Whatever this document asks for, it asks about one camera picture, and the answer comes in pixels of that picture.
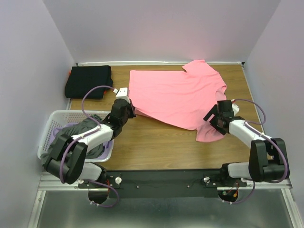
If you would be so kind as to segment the pink t shirt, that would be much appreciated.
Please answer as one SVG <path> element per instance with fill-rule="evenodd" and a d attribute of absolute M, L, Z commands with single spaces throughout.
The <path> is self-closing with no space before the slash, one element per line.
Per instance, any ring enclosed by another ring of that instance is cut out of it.
<path fill-rule="evenodd" d="M 190 131 L 198 142 L 224 138 L 203 118 L 220 100 L 226 83 L 204 60 L 193 60 L 182 71 L 130 71 L 129 97 L 135 113 Z"/>

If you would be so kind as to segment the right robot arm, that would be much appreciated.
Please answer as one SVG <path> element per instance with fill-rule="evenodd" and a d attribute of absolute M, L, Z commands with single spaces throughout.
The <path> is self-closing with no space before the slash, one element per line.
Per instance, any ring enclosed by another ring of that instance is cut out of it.
<path fill-rule="evenodd" d="M 220 134 L 229 133 L 250 149 L 249 162 L 222 165 L 219 182 L 229 186 L 241 178 L 268 183 L 288 179 L 290 170 L 284 140 L 258 131 L 250 125 L 250 121 L 237 116 L 239 107 L 235 102 L 236 99 L 218 101 L 204 117 L 204 121 Z"/>

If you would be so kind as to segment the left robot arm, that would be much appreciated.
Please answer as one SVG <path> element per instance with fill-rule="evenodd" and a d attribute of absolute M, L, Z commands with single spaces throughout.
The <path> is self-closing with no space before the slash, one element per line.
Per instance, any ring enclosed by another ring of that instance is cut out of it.
<path fill-rule="evenodd" d="M 43 161 L 43 168 L 56 176 L 62 183 L 72 184 L 77 180 L 88 180 L 94 187 L 105 183 L 103 168 L 92 162 L 85 162 L 90 150 L 115 139 L 128 119 L 134 118 L 134 106 L 129 98 L 117 98 L 111 112 L 99 122 L 89 116 L 95 126 L 77 135 L 62 134 L 53 141 L 53 147 Z"/>

